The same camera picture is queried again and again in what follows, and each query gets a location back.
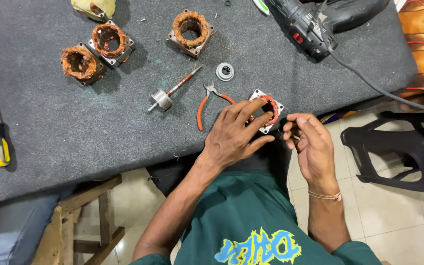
dark pants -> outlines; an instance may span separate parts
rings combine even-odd
[[[273,175],[277,183],[287,190],[287,171],[291,161],[291,151],[287,149],[280,133],[271,132],[276,140],[265,144],[250,158],[227,167],[223,172],[231,171],[264,171]],[[180,159],[169,160],[153,166],[147,166],[150,178],[156,187],[167,197],[184,179],[200,153],[191,154]]]

orange handle pliers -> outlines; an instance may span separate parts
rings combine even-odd
[[[207,89],[207,95],[202,99],[201,105],[199,105],[199,108],[197,109],[197,127],[199,127],[199,130],[202,131],[202,109],[204,108],[205,103],[209,99],[209,95],[211,92],[216,94],[217,96],[226,99],[231,104],[236,104],[236,102],[229,96],[225,94],[218,93],[217,90],[214,88],[213,81],[211,80],[210,85],[206,85],[205,82],[203,83],[205,89]]]

work table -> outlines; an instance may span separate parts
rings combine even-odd
[[[184,9],[203,14],[217,30],[197,61],[166,40]],[[0,1],[0,111],[14,147],[10,166],[0,168],[0,201],[200,151],[229,104],[211,98],[200,132],[196,113],[206,92],[203,81],[213,80],[235,101],[259,89],[284,105],[280,118],[318,115],[378,96],[332,57],[311,62],[274,16],[262,15],[251,0],[233,0],[228,7],[222,0],[117,0],[112,21],[136,49],[102,80],[81,87],[63,75],[61,51],[87,43],[97,22],[69,1]],[[336,53],[388,92],[416,74],[392,1],[367,25],[336,37]],[[235,69],[231,81],[215,75],[222,62]],[[172,96],[173,106],[148,113],[150,94],[167,91],[195,64],[203,69]]]

red button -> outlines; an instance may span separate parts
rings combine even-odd
[[[297,32],[294,33],[293,37],[299,44],[303,42],[303,38]]]

cordless drill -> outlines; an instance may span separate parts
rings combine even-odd
[[[349,0],[338,8],[325,2],[317,7],[314,2],[303,4],[299,0],[268,1],[299,47],[320,62],[338,46],[334,33],[366,23],[384,10],[390,0]]]

